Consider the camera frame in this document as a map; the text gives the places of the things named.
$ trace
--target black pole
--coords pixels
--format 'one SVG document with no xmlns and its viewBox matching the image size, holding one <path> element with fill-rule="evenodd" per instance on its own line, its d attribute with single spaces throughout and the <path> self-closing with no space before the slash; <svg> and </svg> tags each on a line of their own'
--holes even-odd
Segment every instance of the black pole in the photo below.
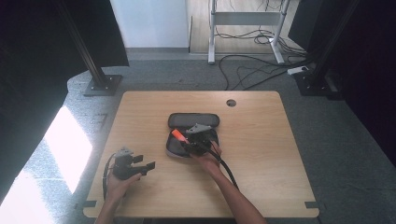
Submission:
<svg viewBox="0 0 396 224">
<path fill-rule="evenodd" d="M 79 34 L 78 28 L 75 25 L 66 4 L 64 3 L 64 0 L 52 0 L 52 2 L 58 8 L 59 15 L 64 21 L 64 24 L 67 27 L 69 34 L 72 36 L 82 60 L 91 72 L 92 81 L 89 84 L 84 95 L 114 95 L 114 92 L 118 84 L 120 83 L 122 76 L 105 76 L 102 68 L 100 66 L 97 66 L 90 52 L 88 51 L 87 46 L 85 45 L 84 40 Z"/>
<path fill-rule="evenodd" d="M 335 27 L 329 42 L 327 42 L 320 53 L 316 68 L 313 71 L 294 75 L 301 95 L 328 96 L 333 99 L 342 99 L 341 92 L 337 90 L 332 81 L 332 77 L 336 77 L 336 74 L 329 72 L 329 68 L 334 48 L 359 2 L 360 0 L 351 0 L 347 5 L 346 11 Z"/>
</svg>

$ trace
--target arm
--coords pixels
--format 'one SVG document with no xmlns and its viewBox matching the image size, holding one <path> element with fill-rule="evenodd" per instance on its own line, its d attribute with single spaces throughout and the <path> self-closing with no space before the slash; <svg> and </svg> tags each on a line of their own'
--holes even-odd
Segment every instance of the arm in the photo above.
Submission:
<svg viewBox="0 0 396 224">
<path fill-rule="evenodd" d="M 213 145 L 218 154 L 221 154 L 219 146 L 216 143 L 213 143 Z M 257 210 L 257 208 L 222 173 L 219 168 L 219 162 L 216 161 L 212 155 L 206 153 L 201 157 L 194 155 L 191 156 L 198 160 L 204 170 L 209 173 L 218 184 L 219 189 L 221 190 L 228 206 L 230 206 L 231 212 L 238 224 L 267 223 L 259 210 Z"/>
<path fill-rule="evenodd" d="M 117 179 L 112 172 L 107 176 L 107 196 L 95 224 L 113 223 L 114 214 L 126 190 L 142 175 L 133 175 L 126 180 Z"/>
</svg>

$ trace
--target desk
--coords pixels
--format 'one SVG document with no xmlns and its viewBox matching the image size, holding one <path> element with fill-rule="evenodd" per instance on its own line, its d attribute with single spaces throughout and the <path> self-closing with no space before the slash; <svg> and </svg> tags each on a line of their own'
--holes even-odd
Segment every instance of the desk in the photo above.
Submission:
<svg viewBox="0 0 396 224">
<path fill-rule="evenodd" d="M 235 100 L 235 106 L 227 101 Z M 316 217 L 314 202 L 290 125 L 275 91 L 128 91 L 106 142 L 84 208 L 97 217 L 103 204 L 102 174 L 110 155 L 126 146 L 156 168 L 133 185 L 120 217 L 232 217 L 215 182 L 192 159 L 170 158 L 165 144 L 170 114 L 214 113 L 222 158 L 241 192 L 265 217 Z"/>
</svg>

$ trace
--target black case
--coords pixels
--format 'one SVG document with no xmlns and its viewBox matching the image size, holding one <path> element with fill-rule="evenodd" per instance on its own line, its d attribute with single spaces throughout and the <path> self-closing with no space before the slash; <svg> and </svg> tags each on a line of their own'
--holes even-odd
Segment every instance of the black case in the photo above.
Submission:
<svg viewBox="0 0 396 224">
<path fill-rule="evenodd" d="M 174 113 L 169 116 L 168 126 L 171 131 L 166 142 L 166 153 L 173 157 L 189 158 L 190 153 L 187 152 L 180 142 L 172 135 L 174 129 L 178 129 L 183 135 L 186 130 L 195 124 L 202 124 L 212 127 L 210 130 L 210 140 L 219 144 L 219 138 L 214 128 L 220 124 L 220 118 L 216 114 L 201 114 L 201 113 Z"/>
</svg>

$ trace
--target power strip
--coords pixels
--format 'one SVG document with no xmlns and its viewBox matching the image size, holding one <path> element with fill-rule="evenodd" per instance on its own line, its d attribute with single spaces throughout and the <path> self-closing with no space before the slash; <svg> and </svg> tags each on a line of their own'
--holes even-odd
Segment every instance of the power strip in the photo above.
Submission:
<svg viewBox="0 0 396 224">
<path fill-rule="evenodd" d="M 294 74 L 297 74 L 297 73 L 306 72 L 308 70 L 309 69 L 308 69 L 307 66 L 295 67 L 295 68 L 288 69 L 288 74 L 289 75 L 294 75 Z"/>
</svg>

